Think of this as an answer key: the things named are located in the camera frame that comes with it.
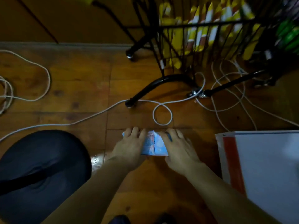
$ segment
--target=metal wire basket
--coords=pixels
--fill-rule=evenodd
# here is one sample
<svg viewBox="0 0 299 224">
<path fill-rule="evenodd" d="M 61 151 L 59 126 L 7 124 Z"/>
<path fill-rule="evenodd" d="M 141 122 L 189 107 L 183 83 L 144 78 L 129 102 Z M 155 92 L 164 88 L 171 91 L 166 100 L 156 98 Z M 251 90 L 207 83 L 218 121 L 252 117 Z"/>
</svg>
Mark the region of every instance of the metal wire basket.
<svg viewBox="0 0 299 224">
<path fill-rule="evenodd" d="M 294 60 L 297 57 L 297 53 L 299 53 L 299 42 L 297 42 L 299 41 L 299 28 L 296 25 L 298 18 L 297 10 L 299 7 L 297 4 L 299 4 L 299 0 L 254 0 L 249 2 L 249 5 L 255 16 L 249 18 L 242 17 L 239 20 L 229 18 L 226 21 L 214 20 L 203 23 L 195 21 L 196 23 L 187 24 L 163 24 L 160 13 L 161 3 L 169 3 L 172 7 L 171 17 L 175 19 L 179 15 L 182 18 L 182 22 L 184 22 L 185 19 L 188 19 L 188 10 L 192 6 L 199 6 L 203 1 L 131 0 L 140 22 L 140 25 L 133 26 L 122 25 L 120 20 L 107 6 L 99 3 L 97 0 L 92 2 L 94 6 L 106 10 L 133 41 L 134 45 L 126 51 L 128 59 L 134 60 L 134 53 L 140 48 L 149 49 L 153 52 L 161 71 L 162 77 L 156 79 L 134 97 L 130 98 L 126 102 L 127 107 L 132 107 L 137 100 L 166 82 L 184 82 L 192 89 L 189 96 L 197 93 L 200 87 L 195 82 L 196 68 L 198 66 L 205 67 L 207 63 L 214 60 L 233 59 L 237 55 L 243 57 L 245 60 L 249 60 L 257 58 L 255 57 L 257 54 L 261 56 L 262 53 L 264 67 L 259 71 L 244 75 L 212 90 L 204 90 L 199 95 L 200 97 L 210 97 L 215 92 L 266 72 L 271 75 L 271 78 L 267 82 L 262 83 L 274 85 L 283 72 L 282 67 L 278 63 Z M 220 2 L 220 0 L 208 1 L 208 3 L 216 3 L 215 5 Z M 190 30 L 195 31 L 194 43 L 196 43 L 198 32 L 204 28 L 207 37 L 211 34 L 212 30 L 216 33 L 212 45 L 209 44 L 209 39 L 207 38 L 202 43 L 200 52 L 193 45 L 189 52 L 185 52 L 186 32 Z M 144 36 L 136 41 L 129 32 L 129 29 L 142 29 Z M 175 30 L 182 31 L 182 46 L 179 50 L 173 46 Z M 178 69 L 174 65 L 175 60 L 180 62 Z M 164 71 L 166 68 L 171 69 L 173 74 L 165 75 Z"/>
</svg>

